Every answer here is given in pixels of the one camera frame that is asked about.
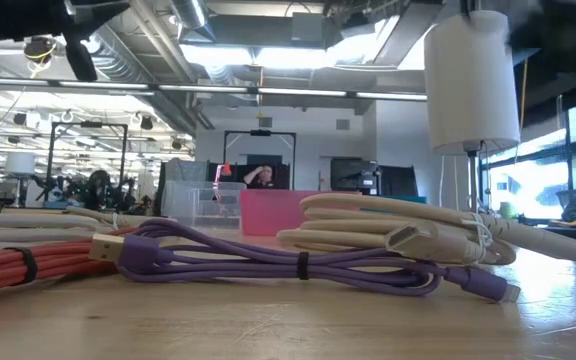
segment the red object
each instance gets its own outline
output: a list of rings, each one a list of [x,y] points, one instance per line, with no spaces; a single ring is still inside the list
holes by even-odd
[[[320,191],[241,190],[241,227],[244,235],[275,236],[296,229],[306,217],[299,202]]]
[[[113,231],[110,235],[123,235],[135,228]],[[37,262],[35,280],[70,274],[103,274],[114,271],[114,264],[88,259],[92,239],[64,242],[29,248]],[[0,289],[24,280],[28,268],[23,255],[15,250],[0,250]]]
[[[232,170],[230,169],[230,163],[226,161],[224,167],[221,168],[221,175],[230,176],[232,175]]]

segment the clear plastic bin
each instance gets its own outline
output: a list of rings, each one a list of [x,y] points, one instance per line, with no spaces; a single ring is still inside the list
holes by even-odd
[[[243,183],[167,181],[162,196],[163,216],[198,228],[239,229]]]

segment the man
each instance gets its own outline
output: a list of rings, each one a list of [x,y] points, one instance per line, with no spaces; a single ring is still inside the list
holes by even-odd
[[[244,176],[244,182],[248,189],[272,189],[275,184],[272,183],[272,168],[264,165],[251,171]]]

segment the ceiling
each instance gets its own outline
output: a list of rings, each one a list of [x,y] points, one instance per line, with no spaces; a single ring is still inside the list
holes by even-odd
[[[171,21],[175,18],[171,19],[173,11],[170,0],[130,0],[130,3],[133,5],[130,10],[111,20],[107,24],[108,26],[100,29],[97,35],[103,40],[101,42],[102,50],[104,46],[110,44],[108,42],[110,36],[112,38],[112,49],[110,49],[112,51],[110,52],[121,54],[128,59],[126,61],[132,64],[132,69],[136,69],[133,72],[138,76],[121,78],[118,76],[125,74],[112,74],[98,66],[99,81],[159,83],[196,81],[206,84],[214,80],[211,80],[206,71],[206,64],[200,62],[223,61],[227,63],[232,60],[213,56],[209,59],[200,58],[195,63],[189,62],[187,58],[190,59],[190,57],[186,57],[186,55],[190,54],[184,53],[188,50],[182,51],[179,44],[195,46],[195,43],[190,42],[195,35],[193,32],[184,30],[182,36],[178,36],[179,26],[175,24],[175,21]],[[510,0],[482,1],[484,8],[509,14],[511,22],[522,19],[527,11],[525,4],[518,5],[517,3],[517,1]],[[374,33],[362,38],[368,40],[346,46],[346,50],[350,52],[357,49],[361,50],[360,61],[358,62],[343,58],[340,60],[337,57],[336,62],[332,64],[311,66],[310,68],[308,68],[308,62],[305,66],[297,66],[299,68],[264,66],[261,71],[259,68],[251,68],[242,64],[228,64],[228,67],[233,74],[233,81],[243,85],[382,92],[424,92],[423,35],[432,24],[459,12],[458,0],[446,0],[445,4],[441,0],[310,0],[307,2],[206,0],[206,5],[210,14],[208,24],[213,24],[216,30],[219,30],[220,26],[222,27],[221,35],[219,35],[222,39],[224,34],[228,35],[229,29],[224,28],[228,24],[237,25],[236,28],[231,29],[233,34],[248,32],[247,38],[229,39],[229,41],[240,43],[237,45],[239,47],[244,46],[241,44],[247,44],[245,45],[246,51],[251,54],[255,62],[260,60],[261,51],[263,51],[259,46],[253,44],[255,41],[263,42],[264,39],[278,38],[278,34],[281,34],[279,24],[288,26],[295,31],[293,24],[294,21],[297,21],[295,19],[307,15],[307,13],[321,14],[323,11],[326,11],[327,14],[327,17],[322,20],[324,31],[321,43],[315,45],[314,48],[326,55],[330,53],[330,49],[335,50],[334,54],[340,54],[340,49],[342,49],[340,44],[344,41],[342,40],[344,28],[342,24],[349,21],[349,15],[364,11],[367,14],[368,24],[362,25],[363,27],[353,27],[353,29],[364,29],[368,26],[372,29],[370,31],[374,31]],[[255,28],[255,24],[267,24],[268,19],[271,21],[270,24],[278,24],[276,31],[272,27],[270,29],[264,28],[264,31]],[[215,46],[233,47],[232,44],[221,43]],[[289,48],[299,51],[303,46],[302,43],[299,43],[289,46]],[[22,49],[23,44],[21,43],[0,42],[0,77],[29,78],[32,76],[33,70],[36,68],[32,64],[29,65],[23,56]],[[108,52],[102,53],[103,56],[98,56],[100,55],[98,54],[99,50],[91,51],[93,51],[94,59],[99,60],[98,58],[101,58],[103,60],[103,56],[108,57]],[[50,66],[37,72],[36,78],[75,79],[64,55],[63,47],[57,44]],[[295,55],[288,59],[287,63],[297,63],[300,60],[303,60],[303,55]],[[254,118],[253,115],[258,112],[257,108],[260,105],[273,109],[282,107],[297,109],[302,112],[315,108],[333,108],[346,111],[354,118],[357,115],[363,115],[370,104],[371,101],[369,100],[291,95],[251,98],[250,96],[233,97],[219,94],[197,94],[196,96],[164,94],[162,99],[161,93],[152,96],[132,96],[131,94],[109,92],[103,94],[94,92],[67,94],[39,93],[30,90],[15,92],[0,89],[0,147],[4,149],[35,149],[38,154],[40,151],[45,152],[49,145],[48,135],[51,121],[59,121],[63,116],[68,119],[69,116],[65,114],[72,115],[72,121],[92,120],[106,125],[125,124],[128,125],[128,137],[131,139],[127,143],[128,158],[137,164],[134,166],[134,171],[133,166],[129,166],[129,171],[131,175],[136,175],[148,164],[166,160],[171,156],[192,158],[194,144],[190,140],[191,137],[185,136],[184,133],[194,135],[194,131],[197,129],[229,126],[226,118],[234,113],[229,113],[227,108],[249,108],[249,110],[240,113],[247,114],[245,121],[250,121],[251,118]],[[12,111],[6,115],[8,109],[12,109]],[[34,127],[20,126],[13,122],[16,113],[28,111],[38,114],[40,119],[37,122],[38,125],[33,125]],[[297,116],[299,112],[291,110],[286,114],[293,117]],[[140,128],[140,117],[144,115],[153,118],[153,129],[150,131]],[[308,121],[316,121],[316,119],[311,118]],[[80,170],[84,169],[81,171],[93,168],[94,166],[87,166],[91,163],[103,164],[114,172],[118,170],[116,161],[108,161],[116,154],[101,155],[116,153],[117,149],[121,148],[121,140],[117,138],[115,133],[117,129],[113,131],[112,128],[108,127],[99,129],[73,127],[70,129],[70,132],[72,131],[78,135],[65,133],[63,138],[56,142],[56,149],[67,150],[64,152],[67,156],[63,156],[63,159],[60,158],[63,160],[64,166],[67,167],[69,166],[68,163],[73,163],[73,156],[76,157],[78,152],[94,158],[97,157],[94,152],[98,151],[99,156],[103,157],[99,161],[74,159],[74,162],[77,163],[76,165],[79,166]],[[12,145],[8,141],[11,135],[18,136],[20,142]],[[81,138],[86,136],[98,138],[94,141],[94,146],[82,145]],[[172,149],[173,138],[183,140],[181,150]]]

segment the red cable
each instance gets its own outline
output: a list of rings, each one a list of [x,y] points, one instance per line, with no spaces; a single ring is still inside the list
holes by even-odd
[[[124,235],[136,228],[126,228],[110,232],[109,235]],[[31,247],[37,275],[35,280],[48,279],[70,274],[100,274],[113,271],[114,266],[108,262],[88,259],[92,239],[72,242],[40,245]],[[23,255],[15,250],[0,250],[0,289],[19,284],[28,271]]]

